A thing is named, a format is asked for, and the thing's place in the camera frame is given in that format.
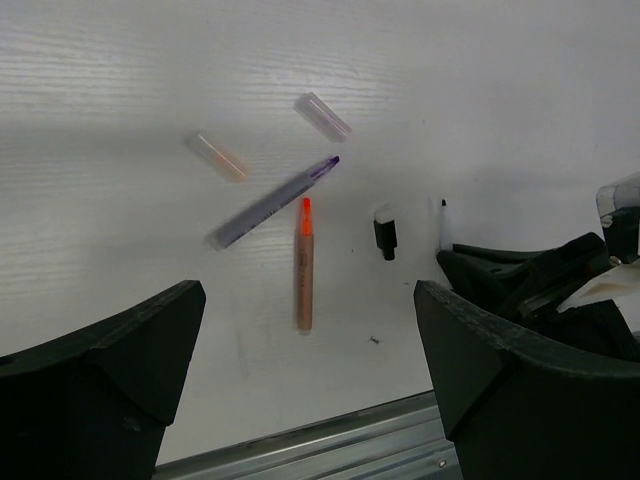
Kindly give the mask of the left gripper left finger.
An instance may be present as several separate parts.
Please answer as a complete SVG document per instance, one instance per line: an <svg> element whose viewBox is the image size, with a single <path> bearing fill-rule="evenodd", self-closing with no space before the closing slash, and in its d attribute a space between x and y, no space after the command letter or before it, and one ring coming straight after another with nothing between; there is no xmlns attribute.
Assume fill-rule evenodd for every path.
<svg viewBox="0 0 640 480"><path fill-rule="evenodd" d="M1 358L4 479L149 479L176 417L206 295L182 281Z"/></svg>

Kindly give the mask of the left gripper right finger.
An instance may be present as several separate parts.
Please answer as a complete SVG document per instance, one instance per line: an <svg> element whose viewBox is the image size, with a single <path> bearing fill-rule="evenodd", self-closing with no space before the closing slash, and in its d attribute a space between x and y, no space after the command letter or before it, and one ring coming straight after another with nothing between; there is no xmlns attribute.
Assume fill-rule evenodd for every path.
<svg viewBox="0 0 640 480"><path fill-rule="evenodd" d="M639 366L414 289L445 436L467 479L635 479Z"/></svg>

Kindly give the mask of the black pen cap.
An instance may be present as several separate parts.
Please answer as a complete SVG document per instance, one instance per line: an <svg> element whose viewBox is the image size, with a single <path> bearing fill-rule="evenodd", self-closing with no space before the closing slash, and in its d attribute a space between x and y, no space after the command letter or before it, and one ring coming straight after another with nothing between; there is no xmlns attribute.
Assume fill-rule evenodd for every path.
<svg viewBox="0 0 640 480"><path fill-rule="evenodd" d="M383 205L375 210L373 225L377 248L385 261L393 261L398 243L395 214L390 205Z"/></svg>

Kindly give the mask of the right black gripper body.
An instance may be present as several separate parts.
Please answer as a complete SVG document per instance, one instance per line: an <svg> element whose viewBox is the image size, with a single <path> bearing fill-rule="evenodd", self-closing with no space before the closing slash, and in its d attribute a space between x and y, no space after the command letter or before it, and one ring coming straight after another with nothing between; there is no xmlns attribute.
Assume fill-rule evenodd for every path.
<svg viewBox="0 0 640 480"><path fill-rule="evenodd" d="M560 343L621 360L639 358L639 341L602 282L612 270L604 241L584 234L542 251L505 251L500 278L508 296L499 315Z"/></svg>

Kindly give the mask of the black marker pen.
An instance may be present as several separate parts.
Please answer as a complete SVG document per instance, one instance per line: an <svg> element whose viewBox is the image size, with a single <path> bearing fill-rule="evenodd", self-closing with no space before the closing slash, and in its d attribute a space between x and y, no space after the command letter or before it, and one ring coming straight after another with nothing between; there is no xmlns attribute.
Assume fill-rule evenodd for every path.
<svg viewBox="0 0 640 480"><path fill-rule="evenodd" d="M439 211L439 249L441 251L450 251L453 249L453 235L451 227L451 219L449 215L448 203L445 199L441 200Z"/></svg>

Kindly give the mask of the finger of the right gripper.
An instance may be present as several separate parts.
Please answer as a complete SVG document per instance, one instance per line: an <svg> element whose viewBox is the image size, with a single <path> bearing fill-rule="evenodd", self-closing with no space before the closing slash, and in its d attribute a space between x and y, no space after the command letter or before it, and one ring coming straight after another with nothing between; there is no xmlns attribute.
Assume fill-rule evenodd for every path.
<svg viewBox="0 0 640 480"><path fill-rule="evenodd" d="M484 310L497 310L527 278L525 263L539 254L454 244L439 251L436 260L457 295Z"/></svg>

